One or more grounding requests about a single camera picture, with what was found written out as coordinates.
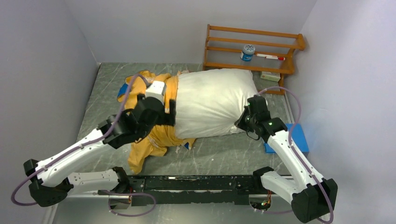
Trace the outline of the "white pillow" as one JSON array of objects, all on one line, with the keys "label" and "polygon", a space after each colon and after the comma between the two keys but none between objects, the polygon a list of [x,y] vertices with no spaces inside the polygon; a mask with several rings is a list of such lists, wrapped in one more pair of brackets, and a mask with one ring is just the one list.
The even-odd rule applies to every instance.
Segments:
[{"label": "white pillow", "polygon": [[241,133],[235,122],[257,89],[253,73],[213,69],[178,75],[175,135],[179,139]]}]

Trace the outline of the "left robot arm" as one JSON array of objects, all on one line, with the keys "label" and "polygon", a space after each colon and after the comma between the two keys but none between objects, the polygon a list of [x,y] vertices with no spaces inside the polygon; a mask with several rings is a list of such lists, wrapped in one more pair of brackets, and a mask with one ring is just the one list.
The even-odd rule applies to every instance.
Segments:
[{"label": "left robot arm", "polygon": [[174,126],[176,101],[170,99],[168,104],[169,111],[166,112],[164,102],[139,94],[133,109],[109,116],[82,140],[61,153],[42,161],[26,161],[23,165],[31,181],[28,188],[34,203],[49,207],[83,192],[130,192],[129,177],[121,167],[90,173],[78,173],[77,169],[96,155],[144,139],[154,126]]}]

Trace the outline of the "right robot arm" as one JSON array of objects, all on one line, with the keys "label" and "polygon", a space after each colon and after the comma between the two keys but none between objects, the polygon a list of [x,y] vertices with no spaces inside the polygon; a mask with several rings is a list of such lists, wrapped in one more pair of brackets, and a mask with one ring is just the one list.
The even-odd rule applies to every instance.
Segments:
[{"label": "right robot arm", "polygon": [[306,159],[291,137],[290,129],[280,118],[272,118],[266,99],[255,95],[247,99],[243,114],[235,125],[254,133],[267,143],[282,160],[292,176],[288,180],[270,167],[256,170],[252,188],[257,193],[266,190],[279,195],[291,205],[291,210],[302,223],[322,216],[333,215],[338,185],[324,178]]}]

